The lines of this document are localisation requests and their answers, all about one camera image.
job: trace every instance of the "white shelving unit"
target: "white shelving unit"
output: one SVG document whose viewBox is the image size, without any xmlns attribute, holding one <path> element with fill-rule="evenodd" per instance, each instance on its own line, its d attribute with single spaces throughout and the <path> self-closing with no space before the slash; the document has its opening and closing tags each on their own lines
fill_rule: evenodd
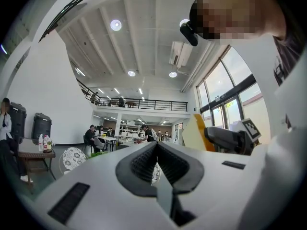
<svg viewBox="0 0 307 230">
<path fill-rule="evenodd" d="M 122 141 L 126 141 L 127 139 L 133 140 L 133 138 L 138 138 L 139 134 L 141 134 L 141 138 L 144 138 L 145 134 L 145 132 L 141 130 L 141 126 L 137 125 L 122 124 L 120 131 L 121 131 L 120 139 Z"/>
</svg>

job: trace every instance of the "ceiling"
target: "ceiling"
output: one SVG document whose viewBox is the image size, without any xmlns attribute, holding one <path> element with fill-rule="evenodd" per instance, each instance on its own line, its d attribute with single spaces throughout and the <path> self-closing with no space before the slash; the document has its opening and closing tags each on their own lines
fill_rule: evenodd
<svg viewBox="0 0 307 230">
<path fill-rule="evenodd" d="M 169 77 L 171 71 L 176 71 L 169 64 L 173 41 L 188 43 L 179 23 L 189 18 L 193 1 L 112 0 L 83 14 L 59 32 L 76 78 L 94 92 L 101 88 L 110 97 L 139 98 L 138 88 L 142 88 L 146 98 L 149 88 L 180 90 L 207 44 L 200 40 L 193 47 L 187 65 L 180 69 L 186 75 Z M 122 24 L 119 31 L 110 27 L 115 19 Z M 75 67 L 85 76 L 79 75 Z M 128 76 L 129 70 L 135 71 L 136 76 Z"/>
<path fill-rule="evenodd" d="M 97 111 L 97 112 L 95 112 L 95 115 L 99 116 L 101 118 L 110 119 L 110 121 L 116 121 L 115 119 L 111 119 L 111 117 L 117 118 L 118 114 L 117 113 L 106 113 L 106 112 Z M 130 114 L 122 114 L 122 118 L 121 118 L 121 120 L 123 120 L 123 121 L 127 121 L 127 120 L 137 121 L 139 119 L 142 120 L 146 124 L 162 124 L 164 121 L 166 121 L 165 125 L 169 125 L 171 123 L 176 122 L 180 118 L 178 118 L 178 117 L 157 117 L 157 116 L 130 115 Z"/>
</svg>

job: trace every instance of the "orange edge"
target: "orange edge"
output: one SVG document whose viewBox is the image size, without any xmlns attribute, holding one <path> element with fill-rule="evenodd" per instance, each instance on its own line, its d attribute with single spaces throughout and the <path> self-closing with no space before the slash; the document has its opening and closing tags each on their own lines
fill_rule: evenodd
<svg viewBox="0 0 307 230">
<path fill-rule="evenodd" d="M 207 151 L 215 151 L 213 144 L 205 137 L 205 122 L 203 121 L 200 114 L 194 114 L 194 117 L 196 118 L 197 127 L 201 134 L 201 138 L 203 140 L 203 143 L 205 145 L 205 148 Z"/>
</svg>

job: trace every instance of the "column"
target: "column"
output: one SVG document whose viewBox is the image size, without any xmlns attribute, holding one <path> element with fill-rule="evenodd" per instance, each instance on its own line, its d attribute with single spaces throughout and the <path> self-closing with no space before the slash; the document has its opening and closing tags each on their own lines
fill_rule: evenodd
<svg viewBox="0 0 307 230">
<path fill-rule="evenodd" d="M 119 136 L 120 124 L 121 124 L 121 113 L 117 114 L 117 121 L 115 126 L 115 135 L 114 135 L 115 137 Z"/>
</svg>

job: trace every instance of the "metal railing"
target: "metal railing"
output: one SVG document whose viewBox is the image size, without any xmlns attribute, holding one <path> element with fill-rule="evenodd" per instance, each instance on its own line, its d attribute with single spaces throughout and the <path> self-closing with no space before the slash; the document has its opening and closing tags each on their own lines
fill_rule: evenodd
<svg viewBox="0 0 307 230">
<path fill-rule="evenodd" d="M 119 97 L 116 98 L 100 97 L 99 94 L 96 94 L 93 91 L 91 91 L 79 80 L 77 81 L 86 99 L 97 106 L 119 106 L 125 108 L 182 111 L 182 112 L 188 111 L 187 102 L 125 98 L 124 101 L 121 103 Z"/>
</svg>

